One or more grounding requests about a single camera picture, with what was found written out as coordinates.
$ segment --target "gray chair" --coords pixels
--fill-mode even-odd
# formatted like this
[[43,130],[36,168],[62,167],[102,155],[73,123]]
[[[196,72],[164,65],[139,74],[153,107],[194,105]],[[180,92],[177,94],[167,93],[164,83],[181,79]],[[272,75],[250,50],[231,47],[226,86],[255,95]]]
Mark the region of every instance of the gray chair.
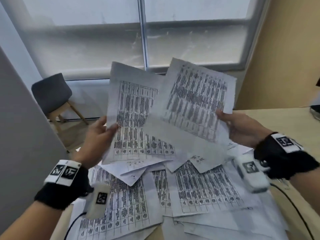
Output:
[[31,91],[42,112],[53,122],[58,132],[62,130],[56,117],[59,117],[63,123],[64,119],[61,114],[68,108],[71,108],[88,125],[86,119],[69,101],[72,91],[62,73],[36,82],[32,85]]

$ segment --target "wrist strap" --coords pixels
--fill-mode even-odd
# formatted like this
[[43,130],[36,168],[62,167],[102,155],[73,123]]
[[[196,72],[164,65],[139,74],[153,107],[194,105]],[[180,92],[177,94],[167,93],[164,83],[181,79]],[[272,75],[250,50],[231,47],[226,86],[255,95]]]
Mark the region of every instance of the wrist strap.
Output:
[[295,140],[274,132],[261,141],[254,150],[254,158],[266,161],[271,179],[289,180],[296,173],[305,173],[319,167],[319,163]]
[[93,188],[89,184],[86,168],[80,166],[75,173],[74,169],[70,171],[66,165],[62,168],[59,163],[46,178],[45,185],[36,194],[34,200],[54,209],[65,210],[77,198],[91,193]]

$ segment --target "wooden desk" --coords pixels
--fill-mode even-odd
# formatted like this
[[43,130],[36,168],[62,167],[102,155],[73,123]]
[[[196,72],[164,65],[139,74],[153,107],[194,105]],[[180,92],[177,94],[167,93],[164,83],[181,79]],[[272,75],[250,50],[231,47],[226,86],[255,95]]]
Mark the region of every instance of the wooden desk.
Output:
[[[307,152],[320,161],[320,121],[312,117],[309,113],[309,108],[258,109],[240,112],[246,113],[271,130],[296,139],[298,143],[304,146]],[[285,188],[282,184],[276,184],[282,189]],[[271,188],[271,192],[289,225],[290,239],[311,239],[297,212],[285,196],[274,188]],[[315,239],[320,240],[320,217],[291,185],[290,189],[285,190],[285,192],[298,207]],[[51,240],[63,239],[69,225],[71,212],[72,206],[62,214]],[[161,227],[158,227],[147,239],[162,240]]]

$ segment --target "white sensor device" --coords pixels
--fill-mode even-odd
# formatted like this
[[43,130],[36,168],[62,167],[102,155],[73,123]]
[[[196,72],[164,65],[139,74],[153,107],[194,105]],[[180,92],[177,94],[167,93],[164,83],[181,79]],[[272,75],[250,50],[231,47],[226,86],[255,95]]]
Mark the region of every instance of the white sensor device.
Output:
[[89,220],[104,217],[110,198],[110,185],[94,183],[91,187],[93,187],[93,192],[84,198],[86,203],[83,210],[87,212],[85,217]]
[[262,193],[268,190],[270,182],[264,174],[269,167],[254,159],[250,154],[243,154],[234,158],[236,169],[246,188],[251,193]]

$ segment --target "pile of papers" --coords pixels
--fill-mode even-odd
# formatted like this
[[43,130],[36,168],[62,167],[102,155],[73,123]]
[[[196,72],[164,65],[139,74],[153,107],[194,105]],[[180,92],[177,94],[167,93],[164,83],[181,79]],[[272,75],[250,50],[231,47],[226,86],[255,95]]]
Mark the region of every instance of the pile of papers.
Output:
[[[287,239],[269,192],[249,193],[216,109],[231,113],[236,79],[173,59],[166,76],[114,62],[107,124],[119,124],[90,183],[111,185],[105,216],[79,220],[68,239]],[[74,204],[71,221],[84,209]]]

